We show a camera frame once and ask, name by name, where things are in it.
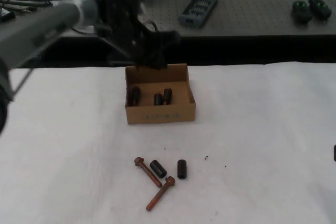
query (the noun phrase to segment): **cardboard box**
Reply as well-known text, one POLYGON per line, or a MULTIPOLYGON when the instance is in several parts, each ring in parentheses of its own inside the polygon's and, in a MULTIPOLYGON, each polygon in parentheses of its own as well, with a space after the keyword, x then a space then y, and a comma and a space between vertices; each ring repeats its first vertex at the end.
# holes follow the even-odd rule
POLYGON ((186 64, 168 65, 167 69, 126 67, 126 115, 128 124, 195 121, 196 103, 189 85, 186 64), (130 105, 130 90, 138 86, 141 97, 138 106, 130 105), (173 91, 169 105, 154 106, 154 95, 164 89, 173 91))

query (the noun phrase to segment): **black knob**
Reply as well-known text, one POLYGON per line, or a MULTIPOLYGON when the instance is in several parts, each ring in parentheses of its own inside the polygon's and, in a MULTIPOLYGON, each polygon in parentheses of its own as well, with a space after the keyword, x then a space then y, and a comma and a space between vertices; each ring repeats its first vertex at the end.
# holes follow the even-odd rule
POLYGON ((159 178, 163 178, 167 175, 167 171, 162 167, 162 165, 157 161, 153 160, 149 166, 157 174, 159 178))
POLYGON ((179 160, 177 161, 177 177, 179 179, 187 178, 187 161, 186 160, 179 160))

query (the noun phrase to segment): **table surface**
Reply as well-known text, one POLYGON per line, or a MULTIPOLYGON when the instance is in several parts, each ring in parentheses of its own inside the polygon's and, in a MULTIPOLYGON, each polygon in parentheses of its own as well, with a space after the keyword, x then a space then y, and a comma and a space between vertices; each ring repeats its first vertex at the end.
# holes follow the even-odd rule
POLYGON ((0 139, 0 222, 336 222, 336 65, 190 67, 190 80, 195 122, 131 126, 124 68, 35 70, 0 139), (152 212, 137 156, 175 178, 188 163, 152 212))
MULTIPOLYGON (((182 36, 259 36, 259 35, 335 35, 333 13, 327 22, 313 18, 308 25, 297 25, 291 15, 296 0, 218 0, 202 28, 181 26, 178 17, 191 0, 145 0, 145 22, 153 20, 160 30, 177 30, 182 36)), ((336 0, 324 0, 336 10, 336 0)), ((79 36, 69 32, 67 36, 79 36)))

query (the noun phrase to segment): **bolt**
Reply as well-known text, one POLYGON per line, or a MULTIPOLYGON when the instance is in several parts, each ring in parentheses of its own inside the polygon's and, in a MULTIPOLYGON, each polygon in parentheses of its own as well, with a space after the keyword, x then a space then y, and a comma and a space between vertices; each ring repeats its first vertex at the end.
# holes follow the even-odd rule
POLYGON ((164 193, 168 190, 169 187, 175 185, 175 178, 169 176, 166 178, 166 183, 163 185, 163 187, 160 189, 160 191, 154 196, 154 198, 149 202, 149 204, 146 207, 147 211, 150 211, 153 209, 153 207, 158 203, 158 201, 161 199, 161 197, 164 195, 164 193))
POLYGON ((137 157, 134 160, 135 166, 140 166, 141 169, 151 178, 151 180, 156 184, 158 188, 162 186, 162 183, 158 180, 158 178, 149 170, 149 168, 143 163, 143 158, 137 157))

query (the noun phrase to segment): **white cloth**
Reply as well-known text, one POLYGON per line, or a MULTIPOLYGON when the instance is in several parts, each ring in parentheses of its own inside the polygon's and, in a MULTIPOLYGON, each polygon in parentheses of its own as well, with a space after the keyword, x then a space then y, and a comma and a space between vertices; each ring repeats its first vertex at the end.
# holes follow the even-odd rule
POLYGON ((0 223, 336 223, 336 65, 190 67, 190 80, 195 122, 129 126, 123 68, 35 70, 0 137, 0 223), (138 156, 176 179, 151 212, 138 156))

